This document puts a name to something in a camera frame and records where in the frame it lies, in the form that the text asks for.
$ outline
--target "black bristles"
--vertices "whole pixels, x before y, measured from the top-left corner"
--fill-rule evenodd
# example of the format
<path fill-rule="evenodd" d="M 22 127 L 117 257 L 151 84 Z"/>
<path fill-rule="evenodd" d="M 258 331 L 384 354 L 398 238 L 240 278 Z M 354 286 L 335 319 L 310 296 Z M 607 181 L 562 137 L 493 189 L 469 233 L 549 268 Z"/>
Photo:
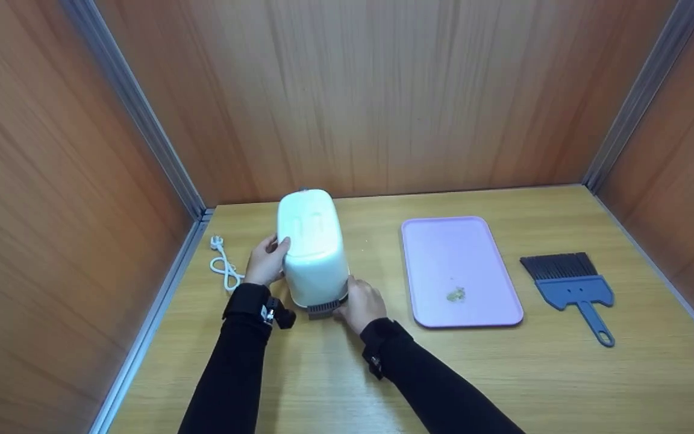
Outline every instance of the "black bristles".
<path fill-rule="evenodd" d="M 521 258 L 521 264 L 524 265 L 534 280 L 598 274 L 596 267 L 593 266 L 590 258 L 584 252 L 527 256 Z"/>

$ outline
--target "black sleeve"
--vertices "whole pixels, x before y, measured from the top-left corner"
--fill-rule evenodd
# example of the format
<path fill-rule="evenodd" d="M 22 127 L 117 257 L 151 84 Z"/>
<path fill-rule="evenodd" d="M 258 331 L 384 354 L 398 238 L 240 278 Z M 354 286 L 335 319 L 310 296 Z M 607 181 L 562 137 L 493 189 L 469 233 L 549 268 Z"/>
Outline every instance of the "black sleeve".
<path fill-rule="evenodd" d="M 237 291 L 253 291 L 248 283 Z M 213 354 L 189 403 L 179 434 L 256 430 L 264 349 L 272 327 L 261 315 L 228 315 Z"/>
<path fill-rule="evenodd" d="M 361 338 L 375 333 L 375 319 Z M 387 338 L 378 350 L 382 374 L 403 394 L 432 434 L 523 433 L 512 420 L 466 379 L 419 346 L 409 335 Z"/>

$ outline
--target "white power cord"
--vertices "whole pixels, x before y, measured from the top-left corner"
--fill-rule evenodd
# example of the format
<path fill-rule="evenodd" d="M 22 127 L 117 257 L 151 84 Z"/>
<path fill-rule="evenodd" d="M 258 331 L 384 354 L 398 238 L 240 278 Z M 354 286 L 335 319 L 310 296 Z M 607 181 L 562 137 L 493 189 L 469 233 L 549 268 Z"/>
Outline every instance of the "white power cord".
<path fill-rule="evenodd" d="M 217 272 L 218 274 L 224 275 L 224 289 L 227 291 L 234 291 L 235 288 L 240 286 L 240 279 L 244 278 L 245 275 L 237 274 L 234 269 L 234 265 L 230 264 L 227 259 L 227 254 L 224 253 L 224 239 L 215 234 L 210 237 L 210 249 L 216 250 L 220 256 L 216 256 L 210 261 L 210 271 Z M 224 263 L 224 268 L 216 268 L 216 263 Z M 234 285 L 229 286 L 229 278 L 234 277 Z"/>

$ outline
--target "white handheld vacuum cleaner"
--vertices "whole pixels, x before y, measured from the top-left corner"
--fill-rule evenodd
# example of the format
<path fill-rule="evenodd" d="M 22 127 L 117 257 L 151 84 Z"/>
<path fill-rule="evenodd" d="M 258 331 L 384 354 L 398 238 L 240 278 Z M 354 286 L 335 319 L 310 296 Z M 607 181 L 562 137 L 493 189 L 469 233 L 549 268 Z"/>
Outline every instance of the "white handheld vacuum cleaner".
<path fill-rule="evenodd" d="M 278 205 L 278 239 L 291 237 L 283 270 L 294 303 L 310 319 L 330 316 L 347 297 L 349 267 L 334 201 L 324 190 L 300 190 Z"/>

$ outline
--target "blue brush handle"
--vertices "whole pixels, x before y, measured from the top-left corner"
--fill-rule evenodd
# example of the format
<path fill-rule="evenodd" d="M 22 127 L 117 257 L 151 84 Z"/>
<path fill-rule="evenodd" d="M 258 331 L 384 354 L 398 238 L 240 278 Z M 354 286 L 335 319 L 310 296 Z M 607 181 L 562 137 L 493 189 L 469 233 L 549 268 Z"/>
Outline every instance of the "blue brush handle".
<path fill-rule="evenodd" d="M 612 333 L 609 333 L 604 322 L 601 321 L 601 317 L 598 316 L 596 309 L 587 301 L 579 301 L 577 305 L 599 343 L 607 348 L 614 347 L 614 337 L 612 337 Z"/>

